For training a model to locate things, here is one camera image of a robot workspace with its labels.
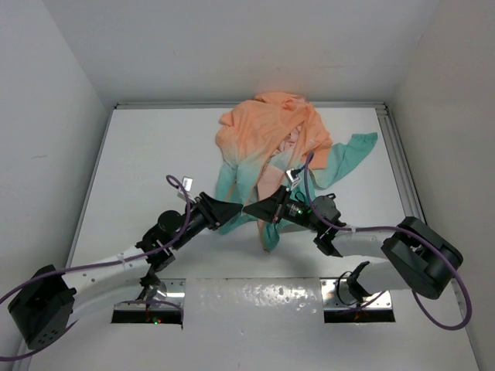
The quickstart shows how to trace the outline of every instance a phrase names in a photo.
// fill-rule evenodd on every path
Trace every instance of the white table surface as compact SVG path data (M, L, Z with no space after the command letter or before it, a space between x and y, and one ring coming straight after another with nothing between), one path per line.
M191 176L193 193L214 196L221 165L214 135L225 111L114 111L72 265L132 246L166 209L182 212L167 174ZM318 111L334 143L347 142L352 133L379 134L371 154L329 189L337 194L342 220L359 226L399 223L404 212L375 110ZM434 327L408 291L392 293L395 323L325 325L317 277L340 275L364 259L324 257L312 238L306 231L283 233L267 254L255 223L223 237L205 231L161 273L186 278L182 331L176 325L110 324L109 308L81 320L64 340L33 357L30 369L477 369L466 332ZM460 320L450 286L426 304L443 322Z

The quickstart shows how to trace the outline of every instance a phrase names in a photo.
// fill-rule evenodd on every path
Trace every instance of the garment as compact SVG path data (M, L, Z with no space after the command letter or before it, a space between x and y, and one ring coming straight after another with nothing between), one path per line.
M220 123L224 126L217 134L217 144L224 163L217 199L243 205L264 199L286 184L285 170L304 163L310 151L315 152L309 168L316 185L327 188L366 157L377 137L376 133L355 135L348 145L338 144L330 151L332 141L314 106L303 97L285 93L257 95L224 114ZM228 233L251 220L256 218L242 213L220 232ZM278 231L287 224L258 221L266 250L276 246Z

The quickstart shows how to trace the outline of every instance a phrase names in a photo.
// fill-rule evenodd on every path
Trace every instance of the teal fabric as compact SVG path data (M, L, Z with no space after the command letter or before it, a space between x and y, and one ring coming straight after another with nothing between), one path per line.
M327 189L333 183L338 182L344 176L352 172L370 154L377 143L377 138L377 133L354 134L346 145L342 143L333 145L328 157L327 167L311 171L312 177L310 177L308 184L309 194L312 199L315 197L315 187L318 189ZM282 152L273 156L269 163L282 171L285 171L291 155L291 152ZM217 199L226 199L230 192L229 202L242 203L244 205L248 201L250 191L258 179L260 170L260 167L253 165L252 162L242 162L237 168L233 168L224 162L220 168L217 182ZM299 176L302 177L302 182L299 183L298 187L292 192L291 197L295 199L295 195L297 194L299 200L304 200L304 202L307 203L306 191L304 190L304 174L301 173ZM249 201L249 203L252 203L257 200L252 199ZM241 224L252 220L256 220L256 218L241 213L229 223L222 226L219 231L222 234L226 234ZM287 220L283 220L279 224L265 224L262 239L263 244L268 251L272 251L277 246L277 243L280 240L280 230L289 224L292 223Z

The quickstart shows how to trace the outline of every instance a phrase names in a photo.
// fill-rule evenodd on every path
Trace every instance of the white wall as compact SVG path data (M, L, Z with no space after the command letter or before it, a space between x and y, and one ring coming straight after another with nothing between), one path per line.
M0 0L0 50L4 294L63 266L108 113L41 0ZM19 331L0 309L0 353L14 355Z
M106 104L387 100L438 0L44 0Z
M444 0L394 105L427 221L464 254L483 369L495 369L495 2Z

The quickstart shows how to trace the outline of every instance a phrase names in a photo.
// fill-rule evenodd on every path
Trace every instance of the wire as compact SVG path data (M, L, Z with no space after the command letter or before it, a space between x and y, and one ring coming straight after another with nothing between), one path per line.
M306 158L306 163L303 166L303 168L304 168L304 187L306 189L306 199L308 200L309 207L311 207L311 210L314 212L316 217L319 220L321 220L325 225L329 226L330 228L333 228L335 230L346 230L346 231L353 230L349 227L336 226L335 224L332 224L329 220L327 220L323 216L321 216L319 214L318 210L316 209L316 207L314 206L312 199L311 199L311 195L309 194L309 184L308 184L309 163L311 162L314 155L315 155L315 153L313 151L311 151L308 154L308 157ZM356 232L373 232L373 231L377 231L377 230L391 230L394 232L403 233L406 236L414 238L423 247L426 247L428 250L430 250L438 259L440 259L447 266L451 275L456 279L457 283L459 284L461 292L463 293L463 296L464 296L464 300L466 302L466 315L464 316L463 320L460 323L458 323L457 325L453 325L453 326L443 325L442 323L438 322L436 319L434 319L432 317L432 315L430 315L428 313L425 306L420 302L418 294L416 292L413 291L412 296L414 297L414 299L416 300L416 303L418 303L419 308L426 315L426 317L431 322L433 322L435 325L437 325L438 327L443 328L444 330L450 330L450 331L460 330L461 328L466 327L467 324L469 323L469 321L471 320L471 317L473 316L473 304L471 303L471 297L469 296L469 292L467 291L467 287L464 284L463 279L460 277L459 273L457 273L457 270L452 266L452 264L447 260L447 258L444 257L443 254L440 253L440 251L438 249L436 249L431 243L429 243L423 237L419 236L418 234L416 234L414 232L411 232L410 230L400 228L399 226L367 226L367 227L359 227L359 228L355 229Z
M184 224L180 227L180 230L177 233L177 235L175 237L173 237L165 245L160 246L160 247L158 247L158 248L156 248L154 250L150 250L147 253L137 254L137 255L134 255L132 257L128 257L126 259L123 259L124 262L127 263L129 261L141 259L143 257L148 257L150 255L153 255L153 254L158 253L161 250L168 249L175 242L177 242L177 240L184 234L184 232L186 232L186 229L187 229L187 226L189 225L189 220L190 220L190 217L191 217L191 202L189 200L189 197L187 196L187 191L184 189L182 183L176 177L174 177L172 175L167 175L166 176L166 181L172 187L174 187L175 189L180 189L180 192L182 192L184 194L185 198L186 198L186 219L184 220ZM113 267L115 265L120 265L120 264L122 264L122 260L115 260L115 261L108 261L108 262L105 262L105 263L95 263L95 264L80 265L78 267L68 267L68 268L59 269L58 271L51 271L51 272L48 272L48 273L40 274L39 276L35 276L35 277L31 278L30 280L27 280L23 284L20 284L19 286L15 287L11 291L9 291L7 294L3 295L0 298L0 305L2 305L8 298L10 298L12 295L14 295L17 291L22 290L23 288L25 288L25 287L27 287L27 286L29 286L31 284L34 284L35 282L41 281L41 280L43 280L45 278L52 277L52 276L60 276L62 274L70 273L70 272L88 271L90 269L96 269L96 268ZM73 324L70 325L69 327L67 327L66 330L65 330L65 332L67 332L67 330L69 328L71 328L72 326L73 326ZM28 352L28 353L22 354L20 356L13 356L13 357L0 356L0 362L15 362L15 361L19 361L21 359L28 358L30 356L34 356L36 353L41 352L42 350L44 350L48 346L46 346L44 348L41 348L41 349L33 350L32 352Z
M124 301L125 304L146 304L146 306L153 305L153 304L164 304L164 305L169 305L171 307L174 307L180 312L180 323L183 323L184 320L184 310L177 305L176 303L172 303L171 301L165 301L165 300L129 300L129 301Z
M305 203L304 201L304 195L302 194L301 191L297 191L294 195L295 199L297 199L300 203Z
M372 298L371 300L363 303L362 305L358 305L357 307L354 307L354 308L349 308L345 311L339 311L337 314L338 315L346 315L348 313L352 313L354 311L361 311L363 309L365 309L366 307L369 307L370 305L372 305L376 300L378 300L380 298L381 295L383 295L385 293L385 291L382 291L380 294L378 294L377 296L375 296L374 298Z
M340 281L343 279L343 276L345 276L346 274L352 274L353 272L351 271L345 271L343 272L340 277L337 279L337 285L335 287L335 292L337 294L337 297L339 298L340 302L348 307L350 307L351 305L355 305L357 303L357 301L355 301L354 303L349 303L347 304L344 300L342 300L342 298L340 297Z

